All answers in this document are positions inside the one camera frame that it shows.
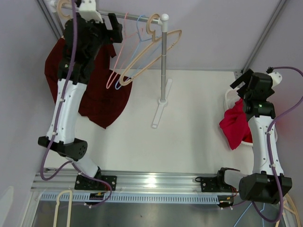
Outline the pink thin hanger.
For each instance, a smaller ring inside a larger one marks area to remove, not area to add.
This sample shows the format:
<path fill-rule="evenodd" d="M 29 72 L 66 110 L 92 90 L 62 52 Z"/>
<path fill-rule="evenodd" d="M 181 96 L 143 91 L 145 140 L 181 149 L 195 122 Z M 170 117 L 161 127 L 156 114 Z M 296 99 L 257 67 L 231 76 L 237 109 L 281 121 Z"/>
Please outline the pink thin hanger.
<path fill-rule="evenodd" d="M 116 69 L 116 66 L 117 66 L 117 64 L 118 64 L 118 62 L 119 62 L 119 59 L 120 59 L 120 56 L 121 56 L 121 53 L 122 53 L 122 51 L 123 51 L 123 48 L 124 48 L 124 46 L 125 46 L 125 43 L 126 43 L 126 40 L 127 39 L 129 39 L 129 38 L 131 38 L 132 36 L 134 36 L 135 34 L 137 34 L 136 32 L 134 32 L 134 33 L 132 33 L 132 34 L 130 34 L 130 35 L 127 35 L 127 32 L 126 32 L 126 21 L 127 21 L 127 16 L 128 16 L 128 12 L 126 12 L 125 13 L 125 16 L 124 16 L 124 23 L 123 23 L 123 41 L 122 41 L 122 44 L 121 44 L 121 48 L 120 48 L 120 51 L 119 51 L 119 54 L 118 54 L 118 56 L 117 56 L 117 58 L 116 58 L 116 62 L 115 62 L 115 64 L 114 64 L 114 67 L 113 67 L 113 69 L 112 69 L 112 73 L 110 74 L 110 76 L 109 76 L 109 78 L 108 78 L 108 80 L 107 80 L 107 83 L 106 83 L 106 89 L 109 89 L 110 87 L 111 87 L 111 85 L 113 84 L 113 82 L 115 81 L 115 79 L 116 79 L 116 77 L 117 77 L 117 75 L 118 75 L 118 73 L 117 72 L 115 72 L 115 69 Z"/>

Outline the beige wooden hanger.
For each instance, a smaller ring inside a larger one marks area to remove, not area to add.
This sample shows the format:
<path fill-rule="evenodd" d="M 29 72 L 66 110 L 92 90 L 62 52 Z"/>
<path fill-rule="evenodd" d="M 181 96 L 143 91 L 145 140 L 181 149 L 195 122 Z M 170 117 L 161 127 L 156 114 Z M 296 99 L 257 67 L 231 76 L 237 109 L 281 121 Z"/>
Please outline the beige wooden hanger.
<path fill-rule="evenodd" d="M 146 34 L 149 37 L 143 39 L 143 32 L 139 28 L 139 20 L 143 18 L 144 15 L 137 18 L 136 29 L 139 41 L 128 60 L 128 65 L 115 84 L 116 90 L 132 83 L 136 77 L 149 69 L 162 56 L 165 57 L 167 51 L 172 49 L 182 36 L 180 29 L 168 31 L 168 14 L 155 13 L 146 21 Z"/>

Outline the magenta pink t shirt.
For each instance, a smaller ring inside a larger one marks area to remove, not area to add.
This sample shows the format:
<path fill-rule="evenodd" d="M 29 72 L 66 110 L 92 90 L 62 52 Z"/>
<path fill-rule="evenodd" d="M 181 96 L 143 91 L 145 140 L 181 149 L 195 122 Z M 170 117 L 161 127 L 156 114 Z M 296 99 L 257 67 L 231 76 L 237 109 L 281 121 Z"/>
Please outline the magenta pink t shirt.
<path fill-rule="evenodd" d="M 235 106 L 224 113 L 224 118 L 219 123 L 229 146 L 232 150 L 236 149 L 245 135 L 251 134 L 246 114 L 243 111 L 243 100 L 235 102 Z"/>

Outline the red t shirt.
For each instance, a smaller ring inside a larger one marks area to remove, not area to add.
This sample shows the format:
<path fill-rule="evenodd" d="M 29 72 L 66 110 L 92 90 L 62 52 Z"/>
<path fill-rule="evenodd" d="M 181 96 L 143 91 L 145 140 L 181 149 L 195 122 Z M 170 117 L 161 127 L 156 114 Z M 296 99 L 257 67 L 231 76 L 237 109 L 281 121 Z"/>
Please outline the red t shirt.
<path fill-rule="evenodd" d="M 245 135 L 244 138 L 242 139 L 242 142 L 252 143 L 253 142 L 252 135 L 251 134 Z"/>

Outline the dark maroon t shirt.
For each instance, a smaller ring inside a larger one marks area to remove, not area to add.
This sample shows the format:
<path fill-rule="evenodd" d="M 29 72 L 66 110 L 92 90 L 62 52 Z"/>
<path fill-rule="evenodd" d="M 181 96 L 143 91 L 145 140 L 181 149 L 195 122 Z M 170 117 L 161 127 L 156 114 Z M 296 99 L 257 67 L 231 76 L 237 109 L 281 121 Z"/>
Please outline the dark maroon t shirt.
<path fill-rule="evenodd" d="M 58 67 L 62 59 L 65 40 L 60 38 L 45 61 L 45 77 L 53 100 L 57 98 Z M 112 74 L 110 59 L 116 56 L 114 46 L 103 46 L 94 61 L 95 68 L 90 76 L 87 89 L 82 97 L 79 114 L 106 129 L 123 112 L 129 100 L 132 84 L 116 90 L 112 85 L 106 89 L 106 83 Z"/>

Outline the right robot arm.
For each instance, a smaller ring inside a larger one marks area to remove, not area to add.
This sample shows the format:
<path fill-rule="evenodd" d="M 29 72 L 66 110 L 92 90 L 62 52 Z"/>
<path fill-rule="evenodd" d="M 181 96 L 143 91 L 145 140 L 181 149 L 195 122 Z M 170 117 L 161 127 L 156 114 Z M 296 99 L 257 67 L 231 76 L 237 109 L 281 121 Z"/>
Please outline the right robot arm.
<path fill-rule="evenodd" d="M 278 204 L 292 188 L 292 179 L 284 176 L 275 139 L 276 118 L 274 105 L 267 99 L 274 94 L 282 76 L 278 73 L 260 73 L 249 69 L 230 86 L 236 88 L 243 100 L 243 111 L 252 135 L 254 164 L 252 174 L 245 175 L 232 168 L 221 168 L 223 175 L 216 178 L 220 191 L 234 187 L 244 201 Z"/>

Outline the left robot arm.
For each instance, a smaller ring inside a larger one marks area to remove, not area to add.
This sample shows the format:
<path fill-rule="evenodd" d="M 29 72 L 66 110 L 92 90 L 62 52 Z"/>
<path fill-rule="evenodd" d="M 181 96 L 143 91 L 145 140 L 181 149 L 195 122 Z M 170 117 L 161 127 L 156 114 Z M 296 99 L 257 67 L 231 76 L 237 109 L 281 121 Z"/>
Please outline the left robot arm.
<path fill-rule="evenodd" d="M 108 17 L 111 29 L 104 22 L 86 21 L 80 14 L 66 22 L 53 119 L 47 134 L 38 138 L 38 145 L 66 158 L 86 176 L 85 184 L 92 190 L 101 186 L 102 178 L 97 175 L 99 167 L 86 156 L 88 143 L 75 137 L 75 124 L 98 51 L 106 44 L 123 40 L 122 24 L 114 13 Z"/>

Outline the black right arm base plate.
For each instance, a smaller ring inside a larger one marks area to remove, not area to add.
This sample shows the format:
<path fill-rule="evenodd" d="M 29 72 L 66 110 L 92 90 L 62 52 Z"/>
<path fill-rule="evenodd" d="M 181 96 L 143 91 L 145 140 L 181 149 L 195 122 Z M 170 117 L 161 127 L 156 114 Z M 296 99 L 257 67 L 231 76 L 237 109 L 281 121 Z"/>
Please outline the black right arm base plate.
<path fill-rule="evenodd" d="M 197 177 L 196 182 L 201 185 L 202 192 L 234 192 L 232 186 L 226 184 L 222 177 Z"/>

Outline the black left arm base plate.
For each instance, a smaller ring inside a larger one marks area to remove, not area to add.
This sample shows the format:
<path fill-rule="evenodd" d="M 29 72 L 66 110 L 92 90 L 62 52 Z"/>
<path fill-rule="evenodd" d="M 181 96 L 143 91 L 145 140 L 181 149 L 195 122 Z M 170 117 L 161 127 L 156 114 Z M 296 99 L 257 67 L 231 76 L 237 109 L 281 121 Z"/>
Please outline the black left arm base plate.
<path fill-rule="evenodd" d="M 102 175 L 100 179 L 108 183 L 113 191 L 116 190 L 117 176 Z M 74 189 L 83 191 L 109 191 L 109 187 L 104 183 L 88 179 L 82 175 L 77 176 Z"/>

